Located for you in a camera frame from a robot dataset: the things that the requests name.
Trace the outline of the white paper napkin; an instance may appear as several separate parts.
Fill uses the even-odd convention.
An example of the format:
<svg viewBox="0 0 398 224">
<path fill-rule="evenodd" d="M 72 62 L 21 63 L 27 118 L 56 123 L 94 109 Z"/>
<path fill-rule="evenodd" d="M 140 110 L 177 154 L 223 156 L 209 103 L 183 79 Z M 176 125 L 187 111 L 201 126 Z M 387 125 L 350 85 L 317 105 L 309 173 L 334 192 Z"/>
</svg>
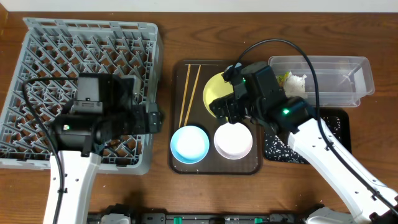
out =
<svg viewBox="0 0 398 224">
<path fill-rule="evenodd" d="M 296 76 L 292 72 L 287 72 L 282 78 L 283 89 L 287 97 L 299 96 L 304 99 L 308 98 L 305 92 L 306 75 Z"/>
</svg>

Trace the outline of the white bowl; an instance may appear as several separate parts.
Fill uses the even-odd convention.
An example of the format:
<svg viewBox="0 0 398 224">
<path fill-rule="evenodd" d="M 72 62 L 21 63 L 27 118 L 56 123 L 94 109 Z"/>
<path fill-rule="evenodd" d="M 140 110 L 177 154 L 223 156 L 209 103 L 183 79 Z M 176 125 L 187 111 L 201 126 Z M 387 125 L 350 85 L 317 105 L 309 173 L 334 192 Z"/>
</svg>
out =
<svg viewBox="0 0 398 224">
<path fill-rule="evenodd" d="M 221 156 L 229 160 L 238 160 L 249 154 L 253 138 L 245 125 L 226 123 L 216 130 L 213 142 Z"/>
</svg>

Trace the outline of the rice grains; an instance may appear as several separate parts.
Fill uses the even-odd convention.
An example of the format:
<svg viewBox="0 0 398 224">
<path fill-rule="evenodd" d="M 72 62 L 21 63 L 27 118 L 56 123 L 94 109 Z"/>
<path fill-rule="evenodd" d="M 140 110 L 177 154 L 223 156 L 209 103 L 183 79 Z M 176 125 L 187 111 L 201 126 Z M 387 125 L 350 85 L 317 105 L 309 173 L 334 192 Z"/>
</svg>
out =
<svg viewBox="0 0 398 224">
<path fill-rule="evenodd" d="M 323 120 L 335 138 L 351 152 L 349 121 L 342 116 L 324 116 Z M 309 164 L 300 154 L 285 145 L 277 136 L 264 133 L 264 157 L 269 161 Z"/>
</svg>

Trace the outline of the green snack wrapper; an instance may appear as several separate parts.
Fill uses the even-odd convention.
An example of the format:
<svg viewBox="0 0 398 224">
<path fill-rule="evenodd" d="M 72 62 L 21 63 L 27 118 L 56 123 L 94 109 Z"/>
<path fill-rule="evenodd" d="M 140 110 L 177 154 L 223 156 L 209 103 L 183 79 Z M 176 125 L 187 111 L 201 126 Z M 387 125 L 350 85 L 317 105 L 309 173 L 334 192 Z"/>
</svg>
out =
<svg viewBox="0 0 398 224">
<path fill-rule="evenodd" d="M 278 82 L 278 84 L 279 84 L 280 87 L 284 87 L 285 82 L 286 82 L 286 80 L 288 79 L 288 77 L 289 77 L 289 72 L 286 72 L 286 73 L 283 74 L 283 75 L 278 75 L 278 76 L 277 76 L 277 82 Z"/>
</svg>

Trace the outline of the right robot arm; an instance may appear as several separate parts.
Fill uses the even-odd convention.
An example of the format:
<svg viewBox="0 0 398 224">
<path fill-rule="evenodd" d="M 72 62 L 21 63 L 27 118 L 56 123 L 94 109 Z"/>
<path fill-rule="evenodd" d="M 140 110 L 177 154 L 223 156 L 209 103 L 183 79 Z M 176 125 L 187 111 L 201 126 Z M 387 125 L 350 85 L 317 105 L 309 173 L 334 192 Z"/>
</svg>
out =
<svg viewBox="0 0 398 224">
<path fill-rule="evenodd" d="M 309 162 L 342 199 L 355 223 L 397 223 L 397 192 L 373 176 L 340 143 L 317 108 L 288 97 L 271 66 L 258 62 L 229 66 L 222 74 L 232 93 L 210 103 L 218 119 L 231 124 L 249 118 L 273 134 L 288 133 L 287 144 Z"/>
</svg>

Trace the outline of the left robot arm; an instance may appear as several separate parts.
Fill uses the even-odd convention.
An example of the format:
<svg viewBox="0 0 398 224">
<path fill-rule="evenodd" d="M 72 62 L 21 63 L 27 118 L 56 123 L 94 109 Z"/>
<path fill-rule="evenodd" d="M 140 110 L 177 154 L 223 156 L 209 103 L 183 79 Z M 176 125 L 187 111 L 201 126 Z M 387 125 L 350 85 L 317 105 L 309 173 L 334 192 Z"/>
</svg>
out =
<svg viewBox="0 0 398 224">
<path fill-rule="evenodd" d="M 106 142 L 123 135 L 155 134 L 164 116 L 156 103 L 134 102 L 134 75 L 81 73 L 76 97 L 49 127 L 55 154 L 44 223 L 85 223 Z"/>
</svg>

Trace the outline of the black waste tray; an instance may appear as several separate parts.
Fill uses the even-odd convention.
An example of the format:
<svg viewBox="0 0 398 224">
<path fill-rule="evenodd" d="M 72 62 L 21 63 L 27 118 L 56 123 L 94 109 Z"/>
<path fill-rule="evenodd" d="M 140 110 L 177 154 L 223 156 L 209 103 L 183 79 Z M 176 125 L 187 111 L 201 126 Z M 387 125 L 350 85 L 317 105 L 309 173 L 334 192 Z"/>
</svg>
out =
<svg viewBox="0 0 398 224">
<path fill-rule="evenodd" d="M 347 112 L 340 108 L 321 108 L 320 115 L 334 137 L 352 153 Z M 287 138 L 287 134 L 275 136 L 264 132 L 264 157 L 269 161 L 309 164 L 300 154 L 288 147 Z"/>
</svg>

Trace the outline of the clear plastic waste bin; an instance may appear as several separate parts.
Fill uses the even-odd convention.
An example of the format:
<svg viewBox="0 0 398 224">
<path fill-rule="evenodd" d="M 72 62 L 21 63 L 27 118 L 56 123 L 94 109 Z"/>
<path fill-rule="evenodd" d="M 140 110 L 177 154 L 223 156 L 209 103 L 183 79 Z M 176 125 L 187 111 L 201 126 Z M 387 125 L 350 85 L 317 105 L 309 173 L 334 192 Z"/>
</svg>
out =
<svg viewBox="0 0 398 224">
<path fill-rule="evenodd" d="M 315 70 L 320 106 L 357 107 L 360 99 L 375 91 L 369 60 L 357 56 L 309 56 Z M 305 92 L 311 105 L 316 105 L 315 85 L 308 63 L 302 56 L 272 56 L 268 64 L 274 73 L 283 75 L 306 75 Z"/>
</svg>

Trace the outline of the yellow round plate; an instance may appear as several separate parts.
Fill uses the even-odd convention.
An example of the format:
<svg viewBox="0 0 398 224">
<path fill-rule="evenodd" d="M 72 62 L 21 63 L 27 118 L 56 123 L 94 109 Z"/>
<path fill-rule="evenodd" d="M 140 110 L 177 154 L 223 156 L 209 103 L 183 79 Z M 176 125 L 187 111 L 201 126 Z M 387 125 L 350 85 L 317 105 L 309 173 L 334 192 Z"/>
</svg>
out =
<svg viewBox="0 0 398 224">
<path fill-rule="evenodd" d="M 225 82 L 223 79 L 223 72 L 217 73 L 211 77 L 203 90 L 203 103 L 206 110 L 215 117 L 215 114 L 210 110 L 210 103 L 215 99 L 224 97 L 233 93 L 233 86 L 229 82 Z"/>
</svg>

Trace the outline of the light blue bowl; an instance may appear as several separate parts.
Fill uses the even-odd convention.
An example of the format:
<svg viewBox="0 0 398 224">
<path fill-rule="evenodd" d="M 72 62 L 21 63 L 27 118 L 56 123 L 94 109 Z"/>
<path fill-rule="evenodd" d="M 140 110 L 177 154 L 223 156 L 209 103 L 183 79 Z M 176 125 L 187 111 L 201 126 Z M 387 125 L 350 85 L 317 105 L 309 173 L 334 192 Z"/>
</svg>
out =
<svg viewBox="0 0 398 224">
<path fill-rule="evenodd" d="M 184 126 L 172 135 L 170 151 L 183 164 L 196 164 L 208 154 L 210 140 L 198 126 Z"/>
</svg>

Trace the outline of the dark brown serving tray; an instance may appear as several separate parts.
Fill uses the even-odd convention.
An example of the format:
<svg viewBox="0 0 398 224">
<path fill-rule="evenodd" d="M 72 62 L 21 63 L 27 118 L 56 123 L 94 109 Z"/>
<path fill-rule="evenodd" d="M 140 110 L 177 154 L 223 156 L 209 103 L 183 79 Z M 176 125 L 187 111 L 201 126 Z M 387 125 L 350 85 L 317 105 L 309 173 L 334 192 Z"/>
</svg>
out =
<svg viewBox="0 0 398 224">
<path fill-rule="evenodd" d="M 209 137 L 210 148 L 206 157 L 196 164 L 183 164 L 169 154 L 169 167 L 178 174 L 203 174 L 203 175 L 252 175 L 262 167 L 263 155 L 263 134 L 260 126 L 250 123 L 248 119 L 243 121 L 251 132 L 253 138 L 252 149 L 242 159 L 229 160 L 221 156 L 213 143 L 216 130 L 221 122 L 213 117 L 205 108 L 203 103 L 203 89 L 207 81 L 217 73 L 223 72 L 233 62 L 231 60 L 181 60 L 174 66 L 174 79 L 172 83 L 172 105 L 170 112 L 170 132 L 174 133 L 179 128 L 179 117 L 182 105 L 183 91 L 187 74 L 188 64 L 191 64 L 189 83 L 185 99 L 184 111 L 188 104 L 193 90 L 195 77 L 199 65 L 201 72 L 197 83 L 195 97 L 190 111 L 188 125 L 202 128 Z"/>
</svg>

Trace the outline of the grey plastic dish rack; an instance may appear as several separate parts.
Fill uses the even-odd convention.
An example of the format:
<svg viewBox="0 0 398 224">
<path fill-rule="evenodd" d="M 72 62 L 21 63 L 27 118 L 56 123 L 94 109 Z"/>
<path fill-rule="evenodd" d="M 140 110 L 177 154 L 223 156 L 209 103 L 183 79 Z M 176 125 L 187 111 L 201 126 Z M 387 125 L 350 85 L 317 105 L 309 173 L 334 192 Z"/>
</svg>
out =
<svg viewBox="0 0 398 224">
<path fill-rule="evenodd" d="M 1 111 L 1 167 L 47 170 L 46 139 L 25 105 L 22 83 L 29 78 L 60 82 L 29 85 L 28 96 L 44 124 L 50 124 L 77 91 L 80 73 L 134 75 L 141 79 L 135 104 L 156 99 L 163 43 L 158 27 L 145 22 L 27 18 L 28 32 Z"/>
</svg>

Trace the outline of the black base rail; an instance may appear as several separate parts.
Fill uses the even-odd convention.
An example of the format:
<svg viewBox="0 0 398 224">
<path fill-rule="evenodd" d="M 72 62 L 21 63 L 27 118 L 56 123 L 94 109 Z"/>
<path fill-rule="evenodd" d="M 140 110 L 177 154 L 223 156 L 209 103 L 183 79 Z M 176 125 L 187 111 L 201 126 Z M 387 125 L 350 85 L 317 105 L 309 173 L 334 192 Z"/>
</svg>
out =
<svg viewBox="0 0 398 224">
<path fill-rule="evenodd" d="M 130 224 L 257 224 L 305 223 L 301 215 L 293 213 L 233 214 L 233 213 L 170 213 L 160 208 L 135 209 L 128 205 L 110 205 L 99 213 L 89 213 L 87 223 Z"/>
</svg>

